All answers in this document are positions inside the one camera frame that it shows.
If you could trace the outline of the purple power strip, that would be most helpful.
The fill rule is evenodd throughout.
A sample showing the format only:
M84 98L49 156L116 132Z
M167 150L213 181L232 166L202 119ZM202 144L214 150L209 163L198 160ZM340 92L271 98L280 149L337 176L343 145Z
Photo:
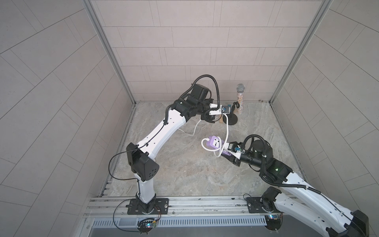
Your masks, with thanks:
M213 152L216 157L220 157L222 155L232 156L232 153L227 150L228 145L225 146L222 153L220 152L224 146L224 141L218 136L210 136L205 138L206 145L205 150Z

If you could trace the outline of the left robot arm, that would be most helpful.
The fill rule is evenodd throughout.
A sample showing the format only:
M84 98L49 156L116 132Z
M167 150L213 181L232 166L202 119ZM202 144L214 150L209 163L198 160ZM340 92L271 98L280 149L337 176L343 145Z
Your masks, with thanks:
M217 115L226 113L219 95L218 83L213 76L199 76L188 90L167 106L165 118L149 135L137 144L127 145L128 164L138 183L134 205L138 211L150 214L155 209L154 177L159 170L155 158L162 146L192 117L200 115L201 120L215 123Z

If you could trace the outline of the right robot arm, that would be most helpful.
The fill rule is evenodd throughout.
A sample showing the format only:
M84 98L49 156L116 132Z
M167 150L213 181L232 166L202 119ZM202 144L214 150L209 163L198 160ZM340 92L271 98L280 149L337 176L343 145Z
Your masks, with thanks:
M252 134L243 142L226 142L213 137L207 143L232 164L258 167L260 178L270 185L261 197L266 212L284 212L324 237L367 237L369 218L351 211L302 179L292 168L273 156L271 145Z

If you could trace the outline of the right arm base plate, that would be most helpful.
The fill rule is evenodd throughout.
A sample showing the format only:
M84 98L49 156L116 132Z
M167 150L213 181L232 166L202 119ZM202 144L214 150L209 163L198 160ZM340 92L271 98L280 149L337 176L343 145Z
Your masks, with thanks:
M268 200L263 197L246 197L244 198L247 202L247 207L249 213L279 213L280 211L276 209L273 201Z

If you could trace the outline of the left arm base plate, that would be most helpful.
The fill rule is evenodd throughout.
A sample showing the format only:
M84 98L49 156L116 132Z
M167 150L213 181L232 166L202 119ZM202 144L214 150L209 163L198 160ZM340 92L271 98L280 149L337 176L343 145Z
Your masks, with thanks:
M126 205L128 215L157 215L167 214L169 207L168 198L153 198L149 203L134 198Z

